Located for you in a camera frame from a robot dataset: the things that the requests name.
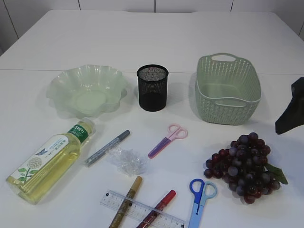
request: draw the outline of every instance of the white table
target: white table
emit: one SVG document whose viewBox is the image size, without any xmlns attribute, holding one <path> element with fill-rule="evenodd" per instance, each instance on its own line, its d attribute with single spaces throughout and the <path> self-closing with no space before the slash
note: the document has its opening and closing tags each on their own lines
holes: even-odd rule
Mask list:
<svg viewBox="0 0 304 228">
<path fill-rule="evenodd" d="M 97 132 L 90 146 L 83 149 L 79 162 L 38 205 L 24 202 L 4 183 L 6 177 L 50 136 L 68 131 L 77 122 L 58 115 L 45 98 L 46 87 L 59 73 L 0 70 L 0 227 L 107 227 L 115 212 L 99 204 L 101 197 L 107 189 L 126 194 L 134 178 L 119 173 L 107 158 L 89 169 L 82 167 L 81 162 L 125 129 L 130 129 L 132 135 L 121 147 L 147 155 L 166 135 L 171 122 L 186 127 L 189 136 L 176 140 L 150 161 L 136 200 L 153 206 L 174 189 L 177 196 L 165 212 L 189 220 L 194 199 L 189 183 L 194 178 L 204 179 L 205 160 L 241 134 L 256 131 L 271 146 L 269 161 L 283 169 L 289 185 L 246 206 L 232 196 L 222 180 L 212 179 L 218 195 L 207 202 L 200 227 L 286 228 L 303 224 L 304 127 L 280 136 L 274 128 L 275 120 L 291 99 L 290 85 L 301 75 L 260 75 L 262 100 L 252 118 L 242 126 L 224 126 L 197 117 L 194 74 L 170 74 L 167 106 L 150 113 L 139 107 L 135 73 L 125 73 L 131 84 L 127 96 L 116 112 L 95 119 Z M 122 227 L 135 224 L 126 219 Z"/>
<path fill-rule="evenodd" d="M 304 74 L 304 42 L 276 14 L 255 12 L 54 10 L 0 58 L 0 69 L 136 72 L 156 63 L 193 73 L 201 56 L 218 52 L 250 60 L 259 74 Z"/>
</svg>

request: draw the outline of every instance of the scissor blade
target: scissor blade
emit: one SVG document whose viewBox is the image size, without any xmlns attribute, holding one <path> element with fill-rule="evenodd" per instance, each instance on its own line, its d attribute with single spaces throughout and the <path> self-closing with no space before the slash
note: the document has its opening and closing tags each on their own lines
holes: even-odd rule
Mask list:
<svg viewBox="0 0 304 228">
<path fill-rule="evenodd" d="M 198 205 L 196 203 L 193 204 L 191 218 L 190 218 L 188 228 L 199 228 L 200 219 L 203 214 L 203 209 L 204 209 L 204 207 L 202 205 Z"/>
<path fill-rule="evenodd" d="M 153 150 L 150 151 L 150 153 L 148 154 L 149 158 L 154 158 L 160 151 L 163 150 L 163 148 L 165 148 L 168 144 L 171 143 L 171 140 L 168 139 L 167 137 L 163 138 L 163 140 L 160 141 L 159 144 L 157 144 Z"/>
</svg>

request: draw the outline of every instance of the black object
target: black object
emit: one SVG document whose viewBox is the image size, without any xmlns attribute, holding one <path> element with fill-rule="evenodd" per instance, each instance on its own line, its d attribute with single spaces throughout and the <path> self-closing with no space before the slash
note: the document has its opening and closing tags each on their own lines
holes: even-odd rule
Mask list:
<svg viewBox="0 0 304 228">
<path fill-rule="evenodd" d="M 168 70 L 160 65 L 145 65 L 138 69 L 139 105 L 156 112 L 167 104 Z"/>
<path fill-rule="evenodd" d="M 283 134 L 304 124 L 304 77 L 291 85 L 293 98 L 288 107 L 276 121 L 275 132 Z"/>
</svg>

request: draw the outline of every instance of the bottle label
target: bottle label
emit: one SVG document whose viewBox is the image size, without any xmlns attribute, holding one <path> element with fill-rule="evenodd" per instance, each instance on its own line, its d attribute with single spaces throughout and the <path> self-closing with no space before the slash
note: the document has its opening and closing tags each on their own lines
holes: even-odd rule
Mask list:
<svg viewBox="0 0 304 228">
<path fill-rule="evenodd" d="M 37 150 L 34 155 L 14 171 L 11 176 L 22 183 L 27 182 L 67 144 L 68 138 L 66 136 L 61 134 L 53 136 Z"/>
<path fill-rule="evenodd" d="M 68 131 L 69 133 L 76 136 L 80 143 L 82 143 L 86 138 L 89 136 L 88 132 L 82 126 L 76 124 L 71 130 Z"/>
</svg>

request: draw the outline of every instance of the black mesh pen holder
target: black mesh pen holder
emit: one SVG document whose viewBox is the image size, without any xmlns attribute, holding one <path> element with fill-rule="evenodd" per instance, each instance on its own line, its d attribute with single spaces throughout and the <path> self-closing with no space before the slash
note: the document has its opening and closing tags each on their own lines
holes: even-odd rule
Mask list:
<svg viewBox="0 0 304 228">
<path fill-rule="evenodd" d="M 138 69 L 138 94 L 141 108 L 156 112 L 166 106 L 168 74 L 168 70 L 160 65 L 145 65 Z"/>
</svg>

